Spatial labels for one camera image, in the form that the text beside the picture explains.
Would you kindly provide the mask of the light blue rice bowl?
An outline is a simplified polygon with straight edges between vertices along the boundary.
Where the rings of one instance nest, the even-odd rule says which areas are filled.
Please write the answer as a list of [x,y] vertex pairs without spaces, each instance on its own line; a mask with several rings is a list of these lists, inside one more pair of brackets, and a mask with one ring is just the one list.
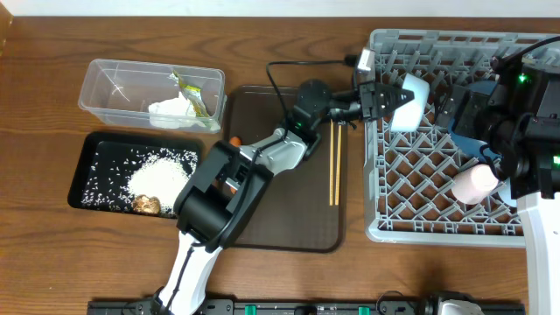
[[394,112],[389,125],[391,132],[416,131],[422,121],[428,102],[430,92],[428,82],[411,73],[407,73],[404,77],[402,88],[412,91],[414,99],[408,101]]

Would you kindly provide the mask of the blue plate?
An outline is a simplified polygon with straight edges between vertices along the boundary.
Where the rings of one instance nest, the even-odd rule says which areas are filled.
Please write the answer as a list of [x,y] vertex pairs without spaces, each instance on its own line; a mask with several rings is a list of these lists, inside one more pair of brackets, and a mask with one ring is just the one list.
[[[483,95],[490,95],[494,91],[496,86],[497,86],[496,81],[483,80],[483,81],[471,83],[467,85],[466,88],[471,90],[472,92],[481,93]],[[486,160],[484,156],[480,153],[480,148],[483,145],[485,145],[486,142],[457,134],[452,129],[454,123],[455,120],[451,119],[447,128],[448,133],[451,135],[451,140],[465,155],[467,155],[470,158],[477,158],[481,163],[485,163]]]

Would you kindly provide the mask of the orange carrot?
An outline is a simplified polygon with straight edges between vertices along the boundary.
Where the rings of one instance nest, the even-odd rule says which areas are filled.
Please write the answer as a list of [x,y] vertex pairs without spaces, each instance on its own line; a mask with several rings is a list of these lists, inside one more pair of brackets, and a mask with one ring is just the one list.
[[[242,145],[242,140],[238,136],[233,136],[229,139],[229,143],[235,148],[239,148]],[[239,180],[236,178],[236,163],[238,158],[238,152],[236,151],[232,156],[229,166],[227,167],[227,179],[226,184],[229,187],[229,191],[232,194],[236,194],[239,189]]]

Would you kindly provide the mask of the yellow green snack wrapper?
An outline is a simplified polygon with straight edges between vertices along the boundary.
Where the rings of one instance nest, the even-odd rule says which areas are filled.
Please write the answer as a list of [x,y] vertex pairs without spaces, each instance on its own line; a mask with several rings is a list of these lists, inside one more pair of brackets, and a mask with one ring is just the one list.
[[188,110],[194,113],[194,116],[198,119],[199,123],[202,123],[205,127],[212,129],[214,127],[213,121],[210,119],[210,115],[207,112],[207,107],[202,101],[201,88],[188,85],[176,70],[171,72],[171,77],[178,83],[179,91],[186,98],[190,105]]

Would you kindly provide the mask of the white tissue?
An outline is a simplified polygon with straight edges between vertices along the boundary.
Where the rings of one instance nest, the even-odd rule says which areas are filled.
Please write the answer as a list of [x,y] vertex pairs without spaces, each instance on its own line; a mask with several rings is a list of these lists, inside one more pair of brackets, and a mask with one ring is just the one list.
[[160,129],[205,128],[196,116],[194,106],[181,93],[178,97],[154,102],[149,107],[150,125]]

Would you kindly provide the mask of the brown food scrap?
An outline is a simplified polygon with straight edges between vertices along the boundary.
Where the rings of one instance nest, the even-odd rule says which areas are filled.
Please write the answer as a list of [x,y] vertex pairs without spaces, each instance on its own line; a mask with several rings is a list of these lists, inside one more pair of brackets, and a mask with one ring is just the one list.
[[158,215],[161,212],[161,204],[157,197],[149,197],[141,194],[134,198],[132,208],[135,213]]

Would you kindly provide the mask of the light blue cup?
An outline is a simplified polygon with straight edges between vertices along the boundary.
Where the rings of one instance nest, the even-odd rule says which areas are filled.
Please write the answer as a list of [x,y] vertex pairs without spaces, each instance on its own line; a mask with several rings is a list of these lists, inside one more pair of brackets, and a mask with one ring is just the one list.
[[503,182],[503,186],[497,193],[504,204],[509,207],[517,207],[517,200],[514,199],[511,194],[511,183],[509,178]]

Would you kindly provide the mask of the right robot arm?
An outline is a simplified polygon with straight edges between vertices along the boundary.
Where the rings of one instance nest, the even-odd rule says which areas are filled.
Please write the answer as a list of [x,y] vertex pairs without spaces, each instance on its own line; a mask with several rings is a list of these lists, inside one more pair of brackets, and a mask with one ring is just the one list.
[[436,123],[500,157],[491,171],[509,180],[528,263],[529,311],[559,312],[559,69],[496,58],[488,93],[453,85],[435,100]]

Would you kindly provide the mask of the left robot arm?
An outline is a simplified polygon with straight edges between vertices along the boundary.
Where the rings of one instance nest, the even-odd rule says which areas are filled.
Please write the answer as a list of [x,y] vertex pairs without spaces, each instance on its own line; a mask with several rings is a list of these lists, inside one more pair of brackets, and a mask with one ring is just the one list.
[[151,313],[193,314],[201,307],[218,255],[248,225],[272,179],[312,155],[321,123],[373,121],[422,93],[418,87],[367,81],[335,94],[323,81],[308,80],[270,136],[240,147],[216,143],[175,200],[178,253],[167,284],[152,298]]

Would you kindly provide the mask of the grey dishwasher rack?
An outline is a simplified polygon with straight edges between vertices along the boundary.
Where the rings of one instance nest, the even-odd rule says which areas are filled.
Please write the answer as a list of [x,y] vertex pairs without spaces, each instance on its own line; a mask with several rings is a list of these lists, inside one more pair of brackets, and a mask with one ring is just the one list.
[[[492,57],[518,53],[547,33],[376,29],[375,78],[401,85],[406,74],[426,81],[432,95],[454,84],[496,79]],[[496,193],[479,204],[456,201],[453,178],[479,160],[464,153],[446,129],[435,125],[427,104],[412,132],[394,132],[388,120],[365,125],[365,233],[374,242],[523,248],[515,209]]]

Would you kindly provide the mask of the dark brown serving tray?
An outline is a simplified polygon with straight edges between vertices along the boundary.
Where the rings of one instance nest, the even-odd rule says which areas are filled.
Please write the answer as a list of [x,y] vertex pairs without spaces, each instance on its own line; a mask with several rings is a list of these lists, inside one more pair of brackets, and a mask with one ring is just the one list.
[[[283,118],[272,87],[239,86],[227,101],[223,138],[239,137],[253,144],[272,134]],[[246,249],[274,249],[330,253],[345,235],[346,196],[330,204],[330,125],[318,127],[322,136],[309,160],[296,169],[275,176],[235,246]]]

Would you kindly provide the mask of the pile of white rice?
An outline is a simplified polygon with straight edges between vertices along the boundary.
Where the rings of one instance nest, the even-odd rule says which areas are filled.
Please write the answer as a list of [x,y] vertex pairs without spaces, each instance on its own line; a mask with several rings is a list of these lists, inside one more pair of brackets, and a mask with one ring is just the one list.
[[135,213],[132,202],[138,195],[157,197],[158,215],[174,216],[172,207],[180,191],[197,168],[199,155],[193,150],[155,146],[103,143],[95,150],[87,168],[80,206],[122,214]]

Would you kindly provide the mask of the clear plastic bin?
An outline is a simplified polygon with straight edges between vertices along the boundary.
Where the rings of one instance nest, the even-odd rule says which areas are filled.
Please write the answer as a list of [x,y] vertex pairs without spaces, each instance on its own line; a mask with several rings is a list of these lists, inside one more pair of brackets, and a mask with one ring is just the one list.
[[188,84],[201,88],[213,128],[175,129],[213,134],[221,130],[226,104],[225,74],[220,69],[149,63],[116,59],[95,59],[87,69],[78,106],[106,124],[160,129],[150,124],[148,107],[179,96],[172,78],[176,70]]

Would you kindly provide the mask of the black tray bin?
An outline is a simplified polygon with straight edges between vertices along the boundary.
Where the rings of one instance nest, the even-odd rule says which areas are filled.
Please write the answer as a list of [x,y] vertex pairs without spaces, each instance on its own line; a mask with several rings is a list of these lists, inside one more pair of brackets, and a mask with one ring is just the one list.
[[177,137],[93,132],[69,188],[73,208],[172,219],[200,163],[198,143]]

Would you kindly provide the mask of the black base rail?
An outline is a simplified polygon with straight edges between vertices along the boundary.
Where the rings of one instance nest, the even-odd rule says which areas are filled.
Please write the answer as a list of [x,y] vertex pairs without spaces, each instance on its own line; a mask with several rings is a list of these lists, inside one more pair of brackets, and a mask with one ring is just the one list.
[[481,301],[454,291],[431,293],[422,299],[405,297],[396,290],[381,294],[373,301],[328,300],[235,300],[193,298],[162,293],[138,300],[93,300],[87,303],[87,315],[193,314],[193,315],[417,315],[417,314],[488,314],[522,315],[525,306],[515,302]]

